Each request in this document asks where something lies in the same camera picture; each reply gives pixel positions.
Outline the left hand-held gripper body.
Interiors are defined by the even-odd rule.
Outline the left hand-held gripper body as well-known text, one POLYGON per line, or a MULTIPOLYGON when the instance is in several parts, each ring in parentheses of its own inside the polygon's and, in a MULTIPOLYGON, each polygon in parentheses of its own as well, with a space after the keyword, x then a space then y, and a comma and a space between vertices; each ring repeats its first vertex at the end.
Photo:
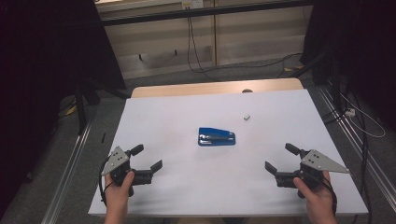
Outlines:
POLYGON ((128 173, 132 172, 131 153, 115 147, 107 156, 101 168, 101 176, 110 175, 110 181, 120 187, 128 173))

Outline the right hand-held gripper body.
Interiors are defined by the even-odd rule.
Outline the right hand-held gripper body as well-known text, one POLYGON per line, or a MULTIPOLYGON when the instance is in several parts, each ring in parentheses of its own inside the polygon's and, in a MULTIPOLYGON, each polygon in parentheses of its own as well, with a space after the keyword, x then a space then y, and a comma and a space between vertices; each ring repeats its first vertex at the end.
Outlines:
POLYGON ((321 152, 300 150, 300 178, 310 189, 315 189, 323 180, 323 171, 348 174, 349 170, 321 152))

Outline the blue stapler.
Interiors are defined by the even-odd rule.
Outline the blue stapler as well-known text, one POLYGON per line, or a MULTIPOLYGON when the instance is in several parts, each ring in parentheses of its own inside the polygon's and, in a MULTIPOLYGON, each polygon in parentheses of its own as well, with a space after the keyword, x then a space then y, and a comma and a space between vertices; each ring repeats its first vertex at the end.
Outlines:
POLYGON ((198 145, 201 147, 233 146, 235 143, 235 133, 216 128, 199 128, 198 145))

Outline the person's left hand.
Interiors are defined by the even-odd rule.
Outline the person's left hand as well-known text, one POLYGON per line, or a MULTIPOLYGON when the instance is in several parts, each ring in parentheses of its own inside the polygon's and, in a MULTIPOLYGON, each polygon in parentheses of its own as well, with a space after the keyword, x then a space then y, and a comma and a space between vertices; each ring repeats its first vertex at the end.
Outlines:
POLYGON ((121 184, 121 186, 114 185, 110 175, 106 175, 106 204, 110 206, 122 206, 127 204, 129 198, 129 187, 131 187, 134 180, 134 173, 128 172, 121 184))

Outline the person's right hand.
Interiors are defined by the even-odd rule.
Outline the person's right hand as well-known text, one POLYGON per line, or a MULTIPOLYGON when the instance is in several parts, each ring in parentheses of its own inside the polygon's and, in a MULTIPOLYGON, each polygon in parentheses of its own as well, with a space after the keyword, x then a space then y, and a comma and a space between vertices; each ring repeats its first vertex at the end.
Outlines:
POLYGON ((294 177, 293 183, 297 189, 305 196, 307 208, 332 208, 332 193, 325 187, 310 189, 300 177, 294 177))

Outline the black metal stand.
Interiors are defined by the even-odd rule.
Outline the black metal stand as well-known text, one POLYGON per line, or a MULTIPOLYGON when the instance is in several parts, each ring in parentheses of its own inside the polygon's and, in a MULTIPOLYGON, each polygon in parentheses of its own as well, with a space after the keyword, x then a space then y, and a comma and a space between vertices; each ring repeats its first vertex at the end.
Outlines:
POLYGON ((94 80, 88 78, 80 80, 77 83, 75 97, 78 111, 78 134, 82 135, 88 123, 84 102, 87 102, 89 105, 98 105, 100 103, 100 97, 96 93, 94 80))

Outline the black stand leg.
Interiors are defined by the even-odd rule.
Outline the black stand leg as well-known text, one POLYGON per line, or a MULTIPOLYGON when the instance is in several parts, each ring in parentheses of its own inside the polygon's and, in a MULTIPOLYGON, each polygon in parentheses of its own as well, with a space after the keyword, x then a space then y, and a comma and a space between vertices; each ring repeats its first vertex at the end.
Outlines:
POLYGON ((291 77, 293 78, 299 78, 306 72, 308 72, 310 69, 314 68, 315 66, 318 66, 322 63, 322 61, 326 58, 327 51, 323 50, 316 58, 314 58, 312 61, 307 63, 302 69, 294 72, 291 77))

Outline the black curtain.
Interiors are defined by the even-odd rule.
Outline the black curtain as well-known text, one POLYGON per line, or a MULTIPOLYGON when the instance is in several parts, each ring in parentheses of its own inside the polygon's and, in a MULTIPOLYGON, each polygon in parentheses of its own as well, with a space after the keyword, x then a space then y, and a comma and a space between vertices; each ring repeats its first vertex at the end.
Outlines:
POLYGON ((314 0, 304 37, 304 64, 319 54, 314 81, 333 61, 349 85, 396 132, 396 0, 314 0))
POLYGON ((42 155, 61 100, 124 88, 97 0, 0 0, 0 219, 42 155))

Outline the light wooden cabinet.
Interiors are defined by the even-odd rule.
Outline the light wooden cabinet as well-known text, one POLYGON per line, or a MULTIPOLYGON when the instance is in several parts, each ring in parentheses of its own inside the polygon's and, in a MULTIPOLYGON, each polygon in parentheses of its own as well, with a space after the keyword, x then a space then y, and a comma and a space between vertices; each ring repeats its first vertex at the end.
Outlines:
MULTIPOLYGON (((183 10, 182 0, 95 0, 102 19, 183 10)), ((225 7, 275 0, 204 0, 225 7)), ((303 50, 312 6, 106 28, 125 79, 280 58, 303 50)))

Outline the black horizontal bar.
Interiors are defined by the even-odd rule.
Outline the black horizontal bar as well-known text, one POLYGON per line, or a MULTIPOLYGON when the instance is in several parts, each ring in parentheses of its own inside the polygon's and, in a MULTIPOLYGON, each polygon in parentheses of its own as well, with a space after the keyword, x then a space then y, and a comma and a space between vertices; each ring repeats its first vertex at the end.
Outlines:
POLYGON ((185 9, 171 12, 161 12, 138 16, 121 16, 102 19, 102 26, 123 25, 130 23, 141 23, 150 21, 167 21, 184 18, 195 18, 203 16, 242 13, 259 10, 282 9, 290 7, 313 6, 315 0, 275 0, 265 3, 243 4, 225 7, 207 7, 198 9, 185 9))

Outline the aluminium floor rail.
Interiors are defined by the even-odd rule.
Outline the aluminium floor rail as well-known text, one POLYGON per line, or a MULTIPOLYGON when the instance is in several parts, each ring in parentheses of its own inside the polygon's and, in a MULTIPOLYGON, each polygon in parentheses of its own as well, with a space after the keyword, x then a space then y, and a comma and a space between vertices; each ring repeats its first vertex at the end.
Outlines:
POLYGON ((341 95, 356 116, 335 107, 329 86, 310 91, 314 103, 369 213, 361 222, 388 223, 396 218, 396 133, 358 96, 341 95))
POLYGON ((41 224, 56 224, 58 216, 60 215, 62 206, 64 204, 65 197, 69 191, 72 179, 74 177, 77 165, 80 159, 82 150, 86 145, 86 141, 91 131, 92 122, 88 121, 84 128, 78 135, 77 142, 73 147, 71 156, 64 168, 61 180, 57 185, 57 188, 49 202, 49 206, 46 213, 41 221, 41 224))

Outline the white wall socket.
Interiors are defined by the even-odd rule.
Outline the white wall socket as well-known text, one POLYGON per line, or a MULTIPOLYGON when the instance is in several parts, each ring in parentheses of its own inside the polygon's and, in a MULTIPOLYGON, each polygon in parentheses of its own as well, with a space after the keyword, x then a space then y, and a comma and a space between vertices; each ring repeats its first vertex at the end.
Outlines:
POLYGON ((182 0, 181 5, 183 9, 203 8, 204 0, 182 0))

